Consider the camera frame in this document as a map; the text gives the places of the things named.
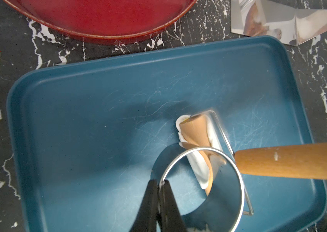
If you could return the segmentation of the blue rectangular tray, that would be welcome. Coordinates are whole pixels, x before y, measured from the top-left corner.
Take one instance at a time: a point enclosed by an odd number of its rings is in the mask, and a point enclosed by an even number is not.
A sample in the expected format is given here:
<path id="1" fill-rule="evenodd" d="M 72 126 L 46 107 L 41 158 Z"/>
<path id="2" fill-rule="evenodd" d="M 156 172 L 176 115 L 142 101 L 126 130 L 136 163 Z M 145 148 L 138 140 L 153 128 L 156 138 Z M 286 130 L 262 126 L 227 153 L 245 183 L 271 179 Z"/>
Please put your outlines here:
<path id="1" fill-rule="evenodd" d="M 29 72 L 7 112 L 28 232 L 127 232 L 182 115 L 214 109 L 233 150 L 312 143 L 285 47 L 197 44 Z"/>

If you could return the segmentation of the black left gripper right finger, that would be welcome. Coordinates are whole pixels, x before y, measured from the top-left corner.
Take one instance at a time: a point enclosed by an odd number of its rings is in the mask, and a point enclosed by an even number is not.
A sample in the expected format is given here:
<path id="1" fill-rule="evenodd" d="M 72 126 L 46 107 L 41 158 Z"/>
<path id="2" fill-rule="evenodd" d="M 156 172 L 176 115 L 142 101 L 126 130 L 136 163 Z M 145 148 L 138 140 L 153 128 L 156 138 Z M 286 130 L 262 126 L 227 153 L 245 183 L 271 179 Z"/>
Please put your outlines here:
<path id="1" fill-rule="evenodd" d="M 161 232 L 186 232 L 172 188 L 168 180 L 159 188 L 158 222 Z"/>

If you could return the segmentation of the wooden dough roller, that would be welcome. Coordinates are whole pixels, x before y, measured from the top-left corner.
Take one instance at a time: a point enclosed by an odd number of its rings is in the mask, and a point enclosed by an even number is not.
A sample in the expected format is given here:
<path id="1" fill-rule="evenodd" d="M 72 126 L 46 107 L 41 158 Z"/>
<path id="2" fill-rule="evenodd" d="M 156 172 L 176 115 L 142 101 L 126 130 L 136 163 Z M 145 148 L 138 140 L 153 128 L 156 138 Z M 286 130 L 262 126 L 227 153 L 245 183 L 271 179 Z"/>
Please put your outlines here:
<path id="1" fill-rule="evenodd" d="M 201 114 L 211 118 L 219 141 L 221 136 L 241 173 L 264 177 L 327 180 L 327 143 L 253 148 L 234 152 L 215 112 L 209 110 L 197 115 Z M 183 147 L 196 146 L 183 143 Z"/>

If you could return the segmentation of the white dough piece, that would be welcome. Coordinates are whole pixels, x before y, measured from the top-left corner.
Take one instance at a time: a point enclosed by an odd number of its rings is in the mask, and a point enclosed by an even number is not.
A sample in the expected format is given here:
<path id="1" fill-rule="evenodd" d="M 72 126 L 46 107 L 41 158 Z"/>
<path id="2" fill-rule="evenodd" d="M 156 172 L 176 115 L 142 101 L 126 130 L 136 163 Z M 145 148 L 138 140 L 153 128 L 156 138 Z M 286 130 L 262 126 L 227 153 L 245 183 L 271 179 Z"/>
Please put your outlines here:
<path id="1" fill-rule="evenodd" d="M 182 143 L 196 147 L 213 147 L 223 151 L 212 120 L 205 114 L 192 117 L 180 116 L 176 120 L 176 128 Z M 207 195 L 211 191 L 213 179 L 219 169 L 211 164 L 211 156 L 212 153 L 209 151 L 195 151 L 187 155 L 195 177 Z"/>

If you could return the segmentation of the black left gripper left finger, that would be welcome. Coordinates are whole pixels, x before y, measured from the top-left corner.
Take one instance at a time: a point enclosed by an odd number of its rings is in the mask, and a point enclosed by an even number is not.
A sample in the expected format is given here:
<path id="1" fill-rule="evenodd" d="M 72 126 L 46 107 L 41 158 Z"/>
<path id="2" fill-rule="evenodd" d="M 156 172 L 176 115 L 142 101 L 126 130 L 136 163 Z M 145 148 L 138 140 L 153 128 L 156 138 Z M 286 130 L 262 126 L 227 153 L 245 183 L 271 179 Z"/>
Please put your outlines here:
<path id="1" fill-rule="evenodd" d="M 158 184 L 156 180 L 150 180 L 147 184 L 140 209 L 133 223 L 131 232 L 155 232 L 157 231 L 158 212 Z"/>

